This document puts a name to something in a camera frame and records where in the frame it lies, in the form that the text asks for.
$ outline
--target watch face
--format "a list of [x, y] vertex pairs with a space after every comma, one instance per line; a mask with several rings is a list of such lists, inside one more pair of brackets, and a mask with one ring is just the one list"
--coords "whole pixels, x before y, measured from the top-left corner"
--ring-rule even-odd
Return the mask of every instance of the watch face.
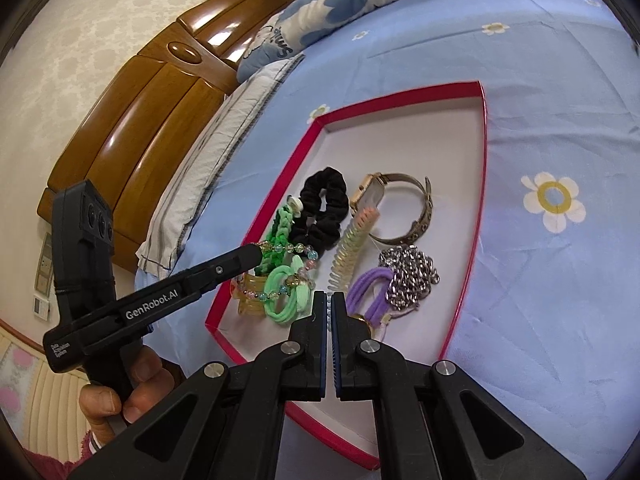
[[367, 206], [378, 206], [384, 195], [385, 185], [378, 174], [368, 174], [351, 197], [351, 209], [355, 212]]

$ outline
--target camera lens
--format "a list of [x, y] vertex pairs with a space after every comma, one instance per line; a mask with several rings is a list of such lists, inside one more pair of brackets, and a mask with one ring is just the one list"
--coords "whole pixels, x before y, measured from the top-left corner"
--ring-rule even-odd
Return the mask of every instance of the camera lens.
[[95, 209], [93, 204], [89, 204], [89, 208], [87, 210], [86, 215], [89, 220], [89, 226], [93, 227], [95, 225]]
[[102, 214], [100, 214], [98, 216], [98, 232], [100, 233], [100, 236], [102, 238], [104, 238], [104, 231], [107, 228], [107, 222], [104, 221], [104, 217], [102, 216]]

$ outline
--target tray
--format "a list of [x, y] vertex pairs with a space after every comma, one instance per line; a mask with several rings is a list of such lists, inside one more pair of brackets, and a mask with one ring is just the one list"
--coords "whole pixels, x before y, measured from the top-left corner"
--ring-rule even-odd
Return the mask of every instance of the tray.
[[[266, 197], [244, 242], [257, 242], [271, 228], [276, 209], [298, 195], [310, 174], [332, 166], [351, 195], [367, 173], [428, 176], [433, 219], [416, 245], [432, 256], [440, 283], [420, 309], [393, 320], [384, 342], [407, 359], [431, 364], [446, 351], [465, 297], [474, 260], [486, 173], [486, 107], [479, 82], [460, 82], [384, 96], [319, 116], [309, 127]], [[417, 189], [389, 184], [375, 234], [406, 232], [421, 210]], [[349, 216], [342, 227], [350, 222]], [[356, 276], [377, 265], [380, 249], [367, 243]], [[316, 288], [326, 290], [334, 251], [316, 269]], [[241, 364], [287, 338], [288, 327], [267, 318], [238, 315], [228, 284], [220, 287], [206, 327], [224, 351]], [[327, 377], [332, 377], [328, 348]], [[322, 402], [290, 402], [287, 415], [322, 442], [369, 469], [379, 465], [370, 402], [340, 402], [328, 380]]]

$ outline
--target purple hair tie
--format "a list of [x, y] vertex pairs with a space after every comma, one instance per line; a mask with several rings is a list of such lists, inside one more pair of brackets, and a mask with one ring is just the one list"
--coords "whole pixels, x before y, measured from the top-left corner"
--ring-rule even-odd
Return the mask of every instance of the purple hair tie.
[[[387, 285], [391, 283], [394, 278], [393, 270], [388, 267], [374, 267], [361, 274], [358, 279], [351, 285], [349, 292], [347, 293], [346, 304], [347, 314], [350, 316], [355, 314], [360, 307], [362, 298], [371, 284], [376, 280], [385, 280]], [[391, 308], [386, 301], [386, 287], [383, 288], [376, 296], [376, 299], [371, 303], [367, 309], [364, 318], [369, 321], [372, 326], [377, 327], [380, 325], [382, 316], [386, 314], [386, 311]]]

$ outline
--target black scrunchie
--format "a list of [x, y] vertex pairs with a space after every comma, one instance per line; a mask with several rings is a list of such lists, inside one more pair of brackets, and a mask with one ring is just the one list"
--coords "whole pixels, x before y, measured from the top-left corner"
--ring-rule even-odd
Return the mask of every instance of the black scrunchie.
[[[323, 189], [326, 190], [326, 210], [320, 211], [320, 193]], [[347, 185], [342, 174], [334, 168], [324, 168], [311, 175], [305, 180], [300, 200], [304, 209], [300, 218], [293, 222], [289, 242], [310, 245], [320, 257], [340, 239], [340, 222], [349, 212]], [[307, 227], [309, 218], [315, 219], [316, 222]]]

